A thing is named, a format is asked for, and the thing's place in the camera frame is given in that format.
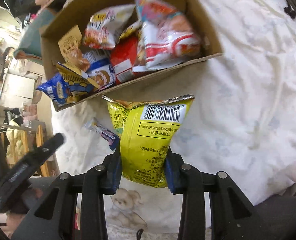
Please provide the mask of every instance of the yellow wrapper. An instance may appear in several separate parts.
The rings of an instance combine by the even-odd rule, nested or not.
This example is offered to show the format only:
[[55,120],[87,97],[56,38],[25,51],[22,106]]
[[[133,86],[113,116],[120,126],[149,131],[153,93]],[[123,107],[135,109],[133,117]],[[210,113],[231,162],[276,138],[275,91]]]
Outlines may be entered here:
[[63,80],[68,84],[69,91],[73,97],[74,102],[85,98],[89,93],[97,90],[87,79],[74,72],[74,68],[68,64],[57,64],[57,69],[61,74]]
[[151,187],[166,187],[163,164],[170,140],[182,124],[194,96],[151,102],[103,98],[108,101],[114,129],[121,137],[123,176]]

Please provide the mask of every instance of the green cushion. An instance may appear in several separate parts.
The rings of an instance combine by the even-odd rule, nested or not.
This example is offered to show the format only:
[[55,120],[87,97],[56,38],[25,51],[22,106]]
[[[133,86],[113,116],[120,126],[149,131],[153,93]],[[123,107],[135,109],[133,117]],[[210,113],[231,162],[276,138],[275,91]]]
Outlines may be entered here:
[[38,64],[42,64],[41,43],[39,28],[48,25],[55,18],[53,11],[44,9],[37,18],[28,25],[28,28],[21,39],[20,45],[14,52],[15,59],[26,58]]

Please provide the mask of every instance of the red snack bag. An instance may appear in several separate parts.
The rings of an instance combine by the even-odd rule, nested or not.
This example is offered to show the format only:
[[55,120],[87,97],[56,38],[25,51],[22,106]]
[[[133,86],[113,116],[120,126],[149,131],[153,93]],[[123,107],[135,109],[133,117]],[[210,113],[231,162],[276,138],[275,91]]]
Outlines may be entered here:
[[116,84],[135,78],[132,66],[137,58],[138,38],[135,34],[121,40],[111,52],[110,62],[116,73]]

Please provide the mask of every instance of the red and white snack bag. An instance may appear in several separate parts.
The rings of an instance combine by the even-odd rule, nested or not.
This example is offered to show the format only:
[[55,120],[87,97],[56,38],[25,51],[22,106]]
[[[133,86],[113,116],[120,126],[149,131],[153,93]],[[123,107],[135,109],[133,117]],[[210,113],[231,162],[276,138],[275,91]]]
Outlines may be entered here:
[[121,40],[111,52],[110,62],[116,73],[116,84],[135,78],[132,66],[137,58],[138,38],[136,35]]
[[184,14],[161,0],[135,0],[146,70],[172,67],[200,54],[200,39]]
[[93,49],[113,49],[134,9],[134,4],[120,5],[92,15],[85,29],[83,44]]

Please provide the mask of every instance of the barcode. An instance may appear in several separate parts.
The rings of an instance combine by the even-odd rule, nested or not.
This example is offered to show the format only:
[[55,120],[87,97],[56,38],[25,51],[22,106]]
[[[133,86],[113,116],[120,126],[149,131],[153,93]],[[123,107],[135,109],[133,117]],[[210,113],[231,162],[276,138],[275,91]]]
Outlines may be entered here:
[[130,79],[134,78],[135,75],[132,73],[131,69],[122,73],[117,74],[117,79],[120,83],[129,81]]
[[186,105],[145,106],[141,119],[181,123],[186,113]]

